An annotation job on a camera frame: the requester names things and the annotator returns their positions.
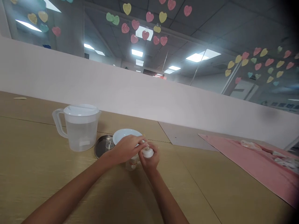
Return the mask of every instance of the plastic pitcher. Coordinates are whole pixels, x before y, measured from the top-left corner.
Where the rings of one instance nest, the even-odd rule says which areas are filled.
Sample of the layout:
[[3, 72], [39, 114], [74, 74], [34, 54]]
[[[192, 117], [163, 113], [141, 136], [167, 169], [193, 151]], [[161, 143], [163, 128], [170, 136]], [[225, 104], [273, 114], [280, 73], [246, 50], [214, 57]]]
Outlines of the plastic pitcher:
[[[64, 114], [65, 133], [62, 130], [59, 114]], [[53, 111], [52, 116], [58, 133], [69, 139], [71, 150], [81, 152], [90, 149], [96, 142], [97, 122], [101, 111], [89, 104], [70, 105]]]

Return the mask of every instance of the hand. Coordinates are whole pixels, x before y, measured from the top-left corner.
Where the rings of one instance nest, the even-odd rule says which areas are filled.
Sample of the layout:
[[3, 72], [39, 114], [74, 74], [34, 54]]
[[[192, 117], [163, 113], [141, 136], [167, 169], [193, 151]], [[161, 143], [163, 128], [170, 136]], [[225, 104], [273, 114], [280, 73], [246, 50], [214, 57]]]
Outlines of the hand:
[[140, 162], [143, 166], [145, 172], [152, 172], [157, 170], [157, 165], [160, 161], [160, 152], [158, 147], [155, 146], [153, 143], [149, 142], [149, 147], [154, 151], [154, 154], [150, 158], [144, 158], [142, 151], [139, 151], [138, 155], [140, 158]]
[[144, 136], [125, 136], [113, 149], [104, 154], [109, 155], [114, 164], [126, 162], [135, 156], [141, 149], [146, 147], [146, 143], [143, 143], [142, 140], [147, 141]]

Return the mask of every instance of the fluorescent light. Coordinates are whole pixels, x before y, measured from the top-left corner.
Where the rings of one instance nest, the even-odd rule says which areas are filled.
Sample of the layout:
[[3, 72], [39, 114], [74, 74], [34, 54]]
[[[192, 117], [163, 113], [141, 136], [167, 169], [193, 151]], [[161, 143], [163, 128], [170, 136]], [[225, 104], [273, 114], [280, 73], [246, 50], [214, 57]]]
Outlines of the fluorescent light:
[[142, 32], [143, 31], [149, 32], [149, 37], [146, 40], [151, 41], [154, 32], [152, 30], [150, 30], [149, 28], [145, 28], [143, 26], [139, 26], [139, 28], [136, 30], [136, 36], [142, 38]]
[[58, 8], [55, 7], [55, 5], [53, 5], [49, 0], [44, 0], [46, 2], [46, 8], [48, 9], [52, 9], [54, 11], [57, 11], [57, 12], [61, 12], [59, 11]]
[[133, 55], [137, 55], [137, 56], [139, 56], [139, 57], [142, 57], [142, 56], [143, 56], [143, 52], [141, 52], [141, 51], [137, 51], [137, 50], [134, 50], [134, 49], [132, 49], [132, 54], [133, 54]]
[[105, 54], [103, 52], [101, 52], [101, 51], [97, 51], [97, 50], [94, 50], [94, 51], [97, 52], [100, 55], [104, 55], [105, 56]]
[[89, 44], [84, 44], [84, 47], [94, 50], [94, 48], [92, 46], [90, 46]]
[[193, 54], [186, 59], [193, 62], [200, 62], [201, 60], [206, 60], [208, 58], [209, 57], [207, 56], [203, 56], [203, 54]]
[[173, 69], [173, 70], [175, 70], [175, 71], [181, 69], [181, 68], [176, 67], [176, 66], [170, 66], [169, 68], [170, 68], [170, 69]]
[[23, 21], [20, 21], [20, 20], [16, 20], [17, 22], [19, 22], [20, 24], [23, 24], [24, 26], [32, 29], [32, 30], [36, 30], [36, 31], [39, 31], [41, 32], [41, 30], [39, 30], [38, 28], [36, 28], [35, 26], [29, 24], [29, 23], [26, 23], [26, 22], [23, 22]]

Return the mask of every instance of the pitcher lid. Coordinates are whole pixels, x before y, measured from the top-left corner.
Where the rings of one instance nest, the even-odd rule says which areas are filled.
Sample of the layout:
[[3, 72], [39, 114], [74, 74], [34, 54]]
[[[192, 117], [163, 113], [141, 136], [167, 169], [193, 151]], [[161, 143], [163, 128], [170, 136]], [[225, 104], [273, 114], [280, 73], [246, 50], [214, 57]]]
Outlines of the pitcher lid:
[[72, 116], [91, 116], [99, 111], [97, 107], [89, 104], [69, 105], [63, 110], [65, 114]]

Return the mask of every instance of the pink cloth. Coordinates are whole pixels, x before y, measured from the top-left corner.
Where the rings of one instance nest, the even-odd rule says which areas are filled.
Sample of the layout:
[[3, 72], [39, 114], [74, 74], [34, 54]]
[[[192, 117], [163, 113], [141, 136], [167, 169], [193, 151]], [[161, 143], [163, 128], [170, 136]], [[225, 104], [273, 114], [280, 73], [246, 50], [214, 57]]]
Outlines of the pink cloth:
[[[275, 158], [278, 158], [277, 156], [265, 151], [248, 149], [236, 140], [198, 135], [292, 207], [295, 208], [297, 206], [299, 175], [277, 164], [274, 161]], [[299, 159], [299, 157], [282, 149], [263, 147]]]

